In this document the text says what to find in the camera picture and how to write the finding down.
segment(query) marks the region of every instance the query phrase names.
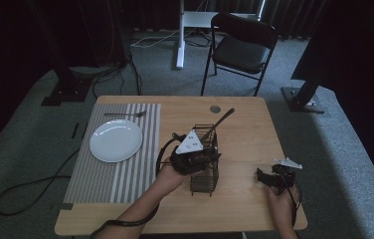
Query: chair seat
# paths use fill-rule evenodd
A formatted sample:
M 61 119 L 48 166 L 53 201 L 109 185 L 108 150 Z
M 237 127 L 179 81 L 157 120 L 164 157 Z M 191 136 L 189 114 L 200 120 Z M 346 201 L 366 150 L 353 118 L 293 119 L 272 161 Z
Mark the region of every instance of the chair seat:
M 257 74 L 264 67 L 269 52 L 266 47 L 228 36 L 219 43 L 212 58 L 216 64 Z

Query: wooden tabletop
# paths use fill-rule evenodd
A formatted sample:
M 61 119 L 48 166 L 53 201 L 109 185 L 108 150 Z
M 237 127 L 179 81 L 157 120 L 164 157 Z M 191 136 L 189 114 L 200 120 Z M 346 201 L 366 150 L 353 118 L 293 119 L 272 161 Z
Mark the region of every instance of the wooden tabletop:
M 275 158 L 283 159 L 280 141 L 262 98 L 252 97 L 126 97 L 105 96 L 97 104 L 161 104 L 159 148 L 172 132 L 188 133 L 194 124 L 215 123 L 230 108 L 235 112 L 217 127 L 219 181 L 212 196 L 190 191 L 190 180 L 165 197 L 143 233 L 195 233 L 275 230 L 265 191 L 256 169 L 271 172 Z M 214 114 L 210 107 L 221 111 Z M 168 156 L 174 145 L 166 150 Z M 58 235 L 89 235 L 105 220 L 116 218 L 129 204 L 76 203 L 62 209 Z M 302 207 L 295 229 L 307 226 Z

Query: person's arm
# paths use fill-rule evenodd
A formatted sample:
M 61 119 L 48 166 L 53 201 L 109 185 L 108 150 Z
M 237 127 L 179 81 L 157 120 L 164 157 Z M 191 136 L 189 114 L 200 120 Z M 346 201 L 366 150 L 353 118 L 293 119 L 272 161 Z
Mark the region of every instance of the person's arm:
M 172 165 L 164 164 L 156 180 L 150 187 L 116 219 L 120 221 L 138 221 L 146 218 L 159 202 L 180 186 L 189 175 L 181 175 Z M 136 227 L 108 226 L 97 235 L 97 239 L 134 239 L 138 238 L 144 224 Z
M 282 239 L 297 239 L 295 231 L 292 227 L 292 210 L 294 205 L 288 192 L 285 190 L 280 195 L 276 196 L 273 189 L 266 186 L 269 208 L 271 211 L 272 219 L 274 220 L 275 227 L 280 233 Z M 295 201 L 298 199 L 298 192 L 296 187 L 291 187 L 290 192 Z

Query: placemat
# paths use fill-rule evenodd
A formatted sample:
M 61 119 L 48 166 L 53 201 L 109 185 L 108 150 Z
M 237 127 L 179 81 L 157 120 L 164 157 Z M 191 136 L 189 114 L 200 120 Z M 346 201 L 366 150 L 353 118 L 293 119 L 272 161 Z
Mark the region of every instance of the placemat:
M 133 116 L 104 117 L 105 113 L 134 114 L 146 111 L 141 118 Z M 103 162 L 90 149 L 94 131 L 107 121 L 131 120 L 142 130 L 143 142 L 131 158 L 121 162 Z M 96 104 L 82 142 L 82 147 L 64 198 L 64 203 L 131 203 L 153 182 L 158 156 L 160 104 Z

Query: plate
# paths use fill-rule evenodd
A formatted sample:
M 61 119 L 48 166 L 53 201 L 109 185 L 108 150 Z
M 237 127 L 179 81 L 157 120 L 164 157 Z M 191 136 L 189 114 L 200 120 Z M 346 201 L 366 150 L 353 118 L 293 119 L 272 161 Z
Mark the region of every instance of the plate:
M 104 162 L 119 162 L 133 156 L 141 146 L 140 127 L 130 120 L 117 119 L 98 127 L 91 137 L 93 156 Z

